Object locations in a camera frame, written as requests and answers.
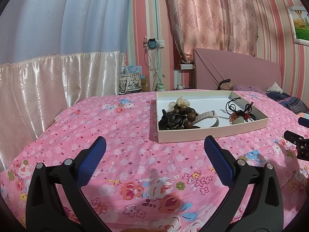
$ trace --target blanket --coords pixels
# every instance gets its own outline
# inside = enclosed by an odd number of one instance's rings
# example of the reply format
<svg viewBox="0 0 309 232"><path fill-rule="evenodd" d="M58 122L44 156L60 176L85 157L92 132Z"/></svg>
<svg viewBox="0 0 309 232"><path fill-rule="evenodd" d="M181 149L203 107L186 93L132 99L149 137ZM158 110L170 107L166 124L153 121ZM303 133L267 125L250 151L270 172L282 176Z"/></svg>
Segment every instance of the blanket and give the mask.
<svg viewBox="0 0 309 232"><path fill-rule="evenodd" d="M291 97L286 93L280 94L276 92L269 92L267 96L295 114L309 113L309 108L299 98Z"/></svg>
<svg viewBox="0 0 309 232"><path fill-rule="evenodd" d="M267 96L251 91L237 94L254 102L269 117L268 125L216 141L249 165L274 165L286 226L307 197L309 164L296 159L295 145L282 136L290 130L308 138L309 129L299 126L295 114ZM53 166L75 158L98 136L106 139L106 153L81 190L113 232L130 227L198 231L228 191L204 151L203 140L158 144L155 92L92 97L60 113L55 123L0 173L1 195L22 224L36 164ZM78 221L63 189L57 188L67 216ZM233 222L242 217L250 193L244 196Z"/></svg>

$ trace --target bed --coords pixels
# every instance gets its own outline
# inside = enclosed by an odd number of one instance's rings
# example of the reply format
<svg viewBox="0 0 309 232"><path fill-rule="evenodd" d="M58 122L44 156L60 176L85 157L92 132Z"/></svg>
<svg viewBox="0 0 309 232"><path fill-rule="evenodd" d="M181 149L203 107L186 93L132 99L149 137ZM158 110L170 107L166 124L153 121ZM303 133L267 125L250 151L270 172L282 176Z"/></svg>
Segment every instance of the bed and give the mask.
<svg viewBox="0 0 309 232"><path fill-rule="evenodd" d="M290 130L309 138L309 129L299 126L295 114L268 97L255 92L239 94L269 116L268 125L216 140L250 165L274 164L286 226L307 197L309 164L296 159L295 146L282 136ZM130 227L198 231L228 188L208 160L203 141L157 143L155 99L155 92L92 97L60 113L0 173L1 195L12 213L25 224L27 193L37 163L59 165L103 136L107 151L82 191L107 226L112 231ZM58 191L68 217L77 222L63 190L58 187ZM249 195L248 188L233 221L241 218Z"/></svg>
<svg viewBox="0 0 309 232"><path fill-rule="evenodd" d="M221 81L231 80L240 85L241 90L265 92L274 82L282 87L281 67L279 64L261 58L238 53L211 49L194 49L195 88L217 90ZM267 93L267 96L294 112L309 113L306 104L286 93Z"/></svg>

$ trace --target framed picture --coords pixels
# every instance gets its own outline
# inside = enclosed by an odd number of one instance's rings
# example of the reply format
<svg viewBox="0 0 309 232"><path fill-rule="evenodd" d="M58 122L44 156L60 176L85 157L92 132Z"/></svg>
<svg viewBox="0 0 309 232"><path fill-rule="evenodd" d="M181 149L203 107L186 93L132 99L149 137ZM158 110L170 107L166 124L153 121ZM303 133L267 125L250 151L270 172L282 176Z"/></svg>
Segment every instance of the framed picture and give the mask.
<svg viewBox="0 0 309 232"><path fill-rule="evenodd" d="M309 46L309 13L304 6L286 7L292 27L293 41Z"/></svg>

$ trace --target charger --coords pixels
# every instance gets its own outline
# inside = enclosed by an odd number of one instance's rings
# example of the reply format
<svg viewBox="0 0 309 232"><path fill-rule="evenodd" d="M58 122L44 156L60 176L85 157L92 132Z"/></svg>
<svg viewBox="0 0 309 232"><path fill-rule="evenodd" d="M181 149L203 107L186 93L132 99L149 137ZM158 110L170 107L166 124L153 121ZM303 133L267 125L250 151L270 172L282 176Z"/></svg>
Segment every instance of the charger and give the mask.
<svg viewBox="0 0 309 232"><path fill-rule="evenodd" d="M154 50L158 47L157 40L155 38L150 38L148 40L148 49Z"/></svg>

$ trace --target tray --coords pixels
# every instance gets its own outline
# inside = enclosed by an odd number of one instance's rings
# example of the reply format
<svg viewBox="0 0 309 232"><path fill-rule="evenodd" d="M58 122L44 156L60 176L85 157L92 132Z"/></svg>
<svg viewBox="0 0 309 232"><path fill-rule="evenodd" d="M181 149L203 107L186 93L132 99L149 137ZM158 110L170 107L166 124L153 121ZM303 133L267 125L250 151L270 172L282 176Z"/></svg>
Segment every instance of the tray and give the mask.
<svg viewBox="0 0 309 232"><path fill-rule="evenodd" d="M219 117L219 126L210 127L216 119L205 119L196 125L200 129L186 129L186 130L159 130L159 120L162 117L162 109L167 110L167 106L171 101L176 100L183 96L184 99L190 101L190 107L194 108L199 114L216 111ZM268 123L268 117L258 110L254 105L252 112L256 116L256 121L249 121L241 124L232 125L229 122L229 114L225 111L225 105L233 98L240 97L233 103L236 109L244 110L245 105L249 104L248 101L233 91L222 90L195 90L195 91L165 91L157 92L157 129L158 129L158 143L176 143L187 141L204 140L206 136L212 135L214 138L226 137L237 135L241 133L251 132L258 129L265 128Z"/></svg>

